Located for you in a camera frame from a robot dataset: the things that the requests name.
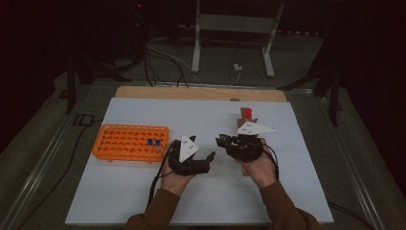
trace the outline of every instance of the white stand leg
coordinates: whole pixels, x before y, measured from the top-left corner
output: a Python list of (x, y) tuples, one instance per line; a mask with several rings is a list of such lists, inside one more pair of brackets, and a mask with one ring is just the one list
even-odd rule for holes
[(200, 63), (200, 0), (196, 0), (196, 27), (194, 37), (194, 50), (192, 60), (192, 72), (197, 74), (199, 72)]
[(274, 42), (275, 35), (278, 30), (278, 25), (279, 25), (279, 22), (281, 19), (282, 11), (283, 11), (283, 5), (280, 5), (280, 7), (278, 8), (277, 15), (275, 17), (275, 22), (272, 27), (272, 31), (269, 34), (268, 43), (266, 44), (266, 46), (262, 47), (263, 63), (265, 65), (266, 76), (268, 76), (268, 78), (275, 77), (274, 67), (272, 67), (272, 61), (271, 61), (271, 57), (269, 56), (269, 52), (271, 50), (272, 43)]

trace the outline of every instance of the small bottle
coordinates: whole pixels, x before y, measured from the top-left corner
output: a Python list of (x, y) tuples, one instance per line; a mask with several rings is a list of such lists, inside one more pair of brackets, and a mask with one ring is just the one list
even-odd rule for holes
[(156, 140), (155, 146), (156, 146), (156, 153), (161, 153), (162, 152), (161, 140)]
[(147, 142), (148, 142), (149, 152), (153, 152), (153, 140), (148, 138)]
[(253, 122), (253, 110), (251, 108), (245, 109), (245, 121), (246, 122)]

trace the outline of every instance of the white board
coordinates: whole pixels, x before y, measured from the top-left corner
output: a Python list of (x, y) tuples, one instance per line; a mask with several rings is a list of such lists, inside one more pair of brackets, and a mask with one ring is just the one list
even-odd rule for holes
[[(188, 185), (171, 224), (269, 223), (257, 186), (242, 176), (239, 163), (215, 142), (219, 134), (237, 135), (241, 107), (251, 107), (259, 124), (276, 129), (259, 137), (278, 155), (280, 181), (296, 207), (321, 223), (333, 222), (290, 103), (113, 98), (103, 123), (168, 127), (170, 140), (196, 135), (199, 151), (195, 159), (206, 158), (215, 150), (212, 168)], [(90, 154), (65, 223), (121, 224), (143, 213), (159, 166), (108, 162)]]

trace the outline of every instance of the wrist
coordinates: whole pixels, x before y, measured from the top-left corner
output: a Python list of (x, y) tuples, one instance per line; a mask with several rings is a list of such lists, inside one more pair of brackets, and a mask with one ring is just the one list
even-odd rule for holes
[(271, 184), (276, 183), (277, 180), (275, 178), (272, 178), (272, 177), (266, 177), (266, 178), (263, 178), (263, 179), (254, 180), (254, 182), (257, 184), (259, 189), (263, 189), (265, 187), (270, 186)]
[(185, 187), (183, 186), (177, 186), (177, 185), (170, 185), (170, 184), (162, 184), (161, 185), (161, 189), (166, 190), (170, 193), (173, 193), (177, 196), (180, 196), (183, 194), (183, 192), (185, 191)]

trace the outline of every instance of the white tag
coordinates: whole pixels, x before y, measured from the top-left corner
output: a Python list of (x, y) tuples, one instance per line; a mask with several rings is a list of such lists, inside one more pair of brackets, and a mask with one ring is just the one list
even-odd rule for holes
[(264, 132), (275, 131), (274, 127), (264, 126), (253, 122), (246, 122), (238, 130), (238, 134), (243, 135), (257, 135)]
[(182, 140), (181, 140), (181, 144), (180, 144), (179, 162), (182, 163), (182, 162), (186, 161), (189, 157), (191, 157), (198, 150), (199, 150), (199, 146), (197, 146), (189, 137), (182, 136)]

